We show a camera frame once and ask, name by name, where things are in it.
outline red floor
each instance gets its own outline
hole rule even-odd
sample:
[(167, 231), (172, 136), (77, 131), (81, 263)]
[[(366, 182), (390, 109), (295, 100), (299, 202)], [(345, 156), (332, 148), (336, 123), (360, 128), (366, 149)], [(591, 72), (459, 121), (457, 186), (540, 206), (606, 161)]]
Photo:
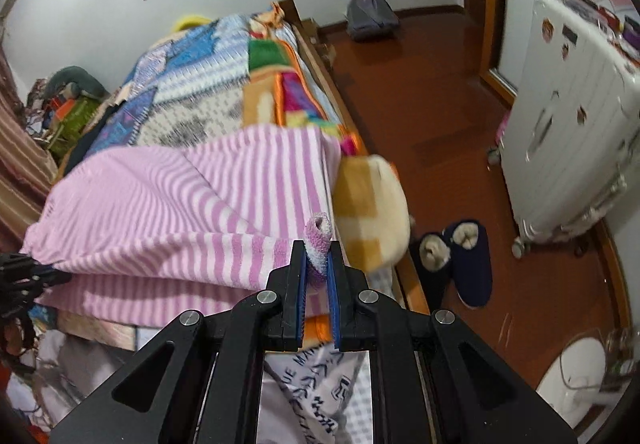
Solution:
[(463, 15), (402, 20), (395, 39), (366, 44), (333, 33), (334, 78), (367, 148), (398, 168), (417, 233), (476, 218), (490, 239), (494, 290), (469, 310), (451, 284), (444, 306), (460, 314), (532, 386), (580, 332), (613, 328), (595, 250), (538, 247), (511, 255), (516, 231), (499, 167), (488, 167), (505, 107), (479, 82), (481, 30)]

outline wooden door frame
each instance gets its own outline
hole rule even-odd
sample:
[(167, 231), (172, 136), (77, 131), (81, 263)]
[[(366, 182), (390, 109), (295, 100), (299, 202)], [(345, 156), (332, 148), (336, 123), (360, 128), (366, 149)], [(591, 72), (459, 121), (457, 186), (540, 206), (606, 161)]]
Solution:
[[(496, 70), (502, 49), (505, 10), (506, 0), (485, 1), (484, 36), (482, 38), (479, 76), (511, 108), (516, 98), (515, 92), (505, 85)], [(620, 257), (604, 219), (591, 229), (591, 233), (604, 268), (609, 296), (614, 307), (616, 326), (631, 326), (629, 297)]]

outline black metal bracket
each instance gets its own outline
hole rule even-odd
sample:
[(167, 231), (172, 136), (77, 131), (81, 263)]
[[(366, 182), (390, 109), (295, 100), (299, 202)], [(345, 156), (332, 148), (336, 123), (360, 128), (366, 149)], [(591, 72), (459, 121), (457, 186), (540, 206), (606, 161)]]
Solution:
[[(376, 444), (569, 444), (573, 431), (448, 310), (369, 290), (338, 243), (328, 289), (339, 350), (369, 350)], [(298, 350), (306, 252), (231, 311), (187, 311), (54, 428), (51, 444), (254, 443), (267, 350)]]
[(21, 364), (16, 356), (4, 352), (4, 326), (18, 320), (22, 329), (22, 347), (32, 348), (36, 333), (28, 315), (29, 309), (46, 288), (67, 283), (71, 276), (54, 269), (51, 265), (43, 265), (27, 255), (0, 254), (0, 356), (12, 366), (33, 371), (30, 366)]

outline slipper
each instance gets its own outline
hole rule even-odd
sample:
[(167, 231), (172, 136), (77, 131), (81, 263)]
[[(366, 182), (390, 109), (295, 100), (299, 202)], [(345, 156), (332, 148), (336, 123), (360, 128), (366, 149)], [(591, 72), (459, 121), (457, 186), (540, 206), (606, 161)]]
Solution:
[(476, 220), (463, 220), (444, 230), (451, 249), (452, 277), (460, 301), (470, 309), (484, 307), (493, 286), (489, 238)]
[(451, 251), (441, 233), (426, 233), (409, 244), (420, 284), (431, 312), (442, 305), (444, 292), (451, 279)]

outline colorful blanket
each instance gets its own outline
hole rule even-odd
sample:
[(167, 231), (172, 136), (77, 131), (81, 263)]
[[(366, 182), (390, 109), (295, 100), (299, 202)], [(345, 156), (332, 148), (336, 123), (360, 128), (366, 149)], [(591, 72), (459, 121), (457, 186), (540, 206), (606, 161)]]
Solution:
[[(333, 217), (339, 162), (318, 128), (273, 125), (194, 148), (103, 151), (53, 188), (22, 252), (77, 274), (45, 305), (156, 327), (186, 309), (221, 312), (289, 263), (313, 214)], [(307, 315), (326, 312), (325, 294), (308, 294)]]
[(122, 145), (194, 146), (238, 131), (249, 76), (249, 20), (230, 15), (152, 46), (118, 94), (126, 103), (86, 157)]
[[(296, 51), (283, 40), (251, 40), (250, 53), (257, 50), (252, 47), (257, 42), (260, 43), (260, 50), (270, 49), (267, 52), (271, 55), (259, 55), (260, 62), (268, 63), (252, 64), (249, 81), (242, 89), (242, 126), (260, 123), (290, 128), (316, 125), (325, 134), (340, 140), (344, 155), (361, 153), (360, 138), (348, 132), (339, 122), (329, 120), (327, 112), (307, 84)], [(284, 65), (283, 57), (291, 65)]]

